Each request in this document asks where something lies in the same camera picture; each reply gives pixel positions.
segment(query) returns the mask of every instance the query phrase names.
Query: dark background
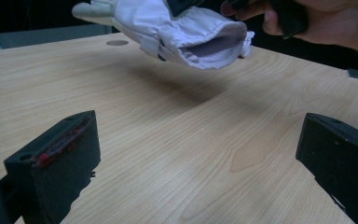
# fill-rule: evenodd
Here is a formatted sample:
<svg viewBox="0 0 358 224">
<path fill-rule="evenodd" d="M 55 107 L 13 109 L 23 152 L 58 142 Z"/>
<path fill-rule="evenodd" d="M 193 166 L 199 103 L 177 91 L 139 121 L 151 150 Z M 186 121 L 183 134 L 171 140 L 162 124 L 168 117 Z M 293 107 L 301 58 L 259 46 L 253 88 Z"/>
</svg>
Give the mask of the dark background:
<svg viewBox="0 0 358 224">
<path fill-rule="evenodd" d="M 27 31 L 88 24 L 72 17 L 72 7 L 81 0 L 0 0 L 0 33 Z M 202 7 L 219 11 L 222 0 L 205 1 Z M 358 53 L 338 46 L 315 45 L 300 39 L 283 40 L 266 35 L 262 30 L 263 16 L 246 21 L 255 31 L 253 45 L 323 63 L 341 69 L 358 69 Z"/>
</svg>

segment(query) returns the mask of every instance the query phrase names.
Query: light wood grain surface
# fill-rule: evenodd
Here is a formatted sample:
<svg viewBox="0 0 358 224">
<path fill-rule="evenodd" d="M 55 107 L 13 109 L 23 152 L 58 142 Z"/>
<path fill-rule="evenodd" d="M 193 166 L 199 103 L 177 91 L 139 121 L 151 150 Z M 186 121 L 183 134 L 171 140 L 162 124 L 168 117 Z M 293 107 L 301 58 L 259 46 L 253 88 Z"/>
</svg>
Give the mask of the light wood grain surface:
<svg viewBox="0 0 358 224">
<path fill-rule="evenodd" d="M 102 161 L 63 223 L 351 223 L 295 159 L 307 112 L 358 129 L 343 70 L 252 48 L 200 71 L 121 34 L 0 50 L 0 178 L 5 158 L 86 110 Z"/>
</svg>

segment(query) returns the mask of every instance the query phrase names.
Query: hand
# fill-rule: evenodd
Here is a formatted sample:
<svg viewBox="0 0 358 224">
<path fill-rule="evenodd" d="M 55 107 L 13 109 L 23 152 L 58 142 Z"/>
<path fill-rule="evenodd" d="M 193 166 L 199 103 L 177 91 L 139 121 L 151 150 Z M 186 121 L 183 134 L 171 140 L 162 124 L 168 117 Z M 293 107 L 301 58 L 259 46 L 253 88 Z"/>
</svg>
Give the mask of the hand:
<svg viewBox="0 0 358 224">
<path fill-rule="evenodd" d="M 340 45 L 358 49 L 358 0 L 295 0 L 307 8 L 309 29 L 295 35 L 316 44 Z M 267 0 L 255 0 L 234 10 L 226 0 L 221 6 L 224 16 L 236 15 L 245 21 L 264 13 L 263 29 L 270 35 L 281 35 L 278 14 Z"/>
</svg>

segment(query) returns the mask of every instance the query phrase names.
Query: black device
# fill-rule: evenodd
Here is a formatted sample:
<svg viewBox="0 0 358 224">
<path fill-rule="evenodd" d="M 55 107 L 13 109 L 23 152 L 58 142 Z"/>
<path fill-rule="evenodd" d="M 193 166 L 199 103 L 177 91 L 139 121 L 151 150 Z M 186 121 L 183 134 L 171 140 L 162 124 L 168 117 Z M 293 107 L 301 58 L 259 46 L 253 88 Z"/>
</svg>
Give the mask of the black device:
<svg viewBox="0 0 358 224">
<path fill-rule="evenodd" d="M 95 112 L 61 120 L 4 161 L 0 224 L 60 223 L 100 161 Z"/>
<path fill-rule="evenodd" d="M 358 130 L 323 115 L 307 114 L 296 158 L 355 223 L 358 223 Z"/>
<path fill-rule="evenodd" d="M 293 0 L 269 0 L 279 16 L 284 39 L 296 35 L 308 28 L 307 10 Z M 174 17 L 192 6 L 199 6 L 203 0 L 167 0 Z M 249 0 L 228 0 L 234 9 L 240 9 L 249 4 Z"/>
</svg>

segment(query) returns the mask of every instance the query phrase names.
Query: white glove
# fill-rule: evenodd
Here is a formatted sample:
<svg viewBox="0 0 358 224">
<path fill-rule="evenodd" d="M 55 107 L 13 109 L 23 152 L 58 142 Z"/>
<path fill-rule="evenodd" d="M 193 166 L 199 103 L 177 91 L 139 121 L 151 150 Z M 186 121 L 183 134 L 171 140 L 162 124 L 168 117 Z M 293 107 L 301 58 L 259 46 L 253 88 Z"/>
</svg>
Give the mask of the white glove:
<svg viewBox="0 0 358 224">
<path fill-rule="evenodd" d="M 219 69 L 249 54 L 253 32 L 206 8 L 191 7 L 178 18 L 164 0 L 91 0 L 80 3 L 76 18 L 115 26 L 140 43 L 141 50 L 162 61 L 182 63 L 199 69 Z"/>
</svg>

